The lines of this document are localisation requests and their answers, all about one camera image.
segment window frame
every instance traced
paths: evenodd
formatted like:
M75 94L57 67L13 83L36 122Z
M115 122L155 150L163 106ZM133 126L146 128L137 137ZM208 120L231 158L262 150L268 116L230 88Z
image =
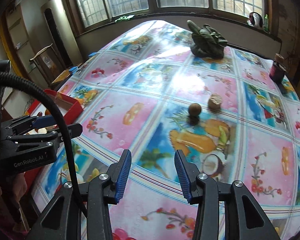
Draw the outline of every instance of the window frame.
M269 11L268 11L268 3L270 0L262 0L262 6L263 6L263 12L264 15L268 14L269 17ZM159 0L148 0L149 8L145 10L139 10L135 12L130 12L126 14L122 14L116 17L113 17L111 15L111 10L109 7L109 3L107 0L103 0L103 3L105 5L106 13L108 15L108 19L100 21L98 23L95 23L93 25L90 25L88 27L84 27L83 19L81 17L81 13L79 10L79 6L77 4L77 0L69 0L70 5L70 11L72 12L73 17L75 19L75 24L77 25L78 33L77 35L81 35L87 31L93 30L95 28L98 28L100 26L106 25L108 23L114 22L115 20L119 19L121 16L128 16L131 14L135 15L147 15L147 14L158 14L158 13L194 13L199 15L210 15L210 16L216 16L221 18L226 18L229 20L234 20L240 23L247 23L247 17L235 14L232 12L227 12L223 10L218 10L213 8L213 0L208 0L209 7L208 8L200 8L200 7L159 7Z

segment table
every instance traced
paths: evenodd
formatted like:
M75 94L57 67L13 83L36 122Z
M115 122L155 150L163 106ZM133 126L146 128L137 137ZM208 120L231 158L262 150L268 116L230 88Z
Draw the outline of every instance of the table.
M221 60L194 57L191 33L164 21L144 22L90 58L60 92L84 107L73 139L78 182L90 181L132 152L124 198L110 207L122 240L191 239L197 212L183 198L175 150L214 179L242 180L281 239L300 231L300 101L287 78L283 96L269 78L272 61L225 48ZM222 110L207 108L212 93ZM202 106L189 126L187 108ZM32 190L42 211L69 179L66 156L43 169ZM86 239L82 221L82 239ZM220 239L224 238L220 203Z

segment window sill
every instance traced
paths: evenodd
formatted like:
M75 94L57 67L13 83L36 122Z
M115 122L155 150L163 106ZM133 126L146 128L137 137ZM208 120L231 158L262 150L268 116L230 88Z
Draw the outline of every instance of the window sill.
M129 21L133 21L134 19L143 19L143 18L149 18L149 17L157 17L157 16L195 16L195 17L203 17L203 18L210 18L210 19L215 19L215 20L220 20L220 21L226 21L226 22L230 22L230 23L233 23L233 24L237 24L237 25L241 25L243 27L246 27L246 28L249 28L251 30L254 30L254 31L257 31L263 35L266 35L268 36L269 38L271 38L272 40L274 41L277 41L277 42L280 42L282 43L282 40L270 33L267 33L263 30L259 30L259 29L256 29L246 23L242 23L242 22L239 22L239 21L235 21L235 20L231 20L231 19L228 19L228 18L224 18L224 17L220 17L220 16L216 16L216 15L212 15L212 14L201 14L201 13L194 13L194 12L191 12L191 13L186 13L186 12L172 12L172 13L152 13L152 14L140 14L140 15L135 15L133 18L131 18ZM99 26L99 27L96 27L96 28L93 28L91 30L88 30L82 34L80 34L79 36L77 37L80 37L81 35L84 35L84 34L87 34L89 32L92 32L94 30L97 30L97 29L102 29L106 26L110 26L110 25L114 25L115 22L112 21L112 22L109 22L107 24L104 24L102 26Z

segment black cable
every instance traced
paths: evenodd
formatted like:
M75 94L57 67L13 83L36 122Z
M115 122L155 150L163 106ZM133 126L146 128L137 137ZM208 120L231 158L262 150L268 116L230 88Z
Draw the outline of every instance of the black cable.
M51 115L53 116L54 120L59 126L61 135L63 137L63 142L65 144L69 174L72 182L75 200L77 201L77 204L82 213L85 215L85 217L87 217L87 209L83 204L83 199L79 191L68 126L66 125L65 120L63 119L63 115L61 114L59 108L57 107L55 102L53 102L53 100L40 87L38 87L33 82L22 77L16 76L14 74L0 72L0 86L11 87L27 93L28 95L31 95L32 97L40 101L50 111Z

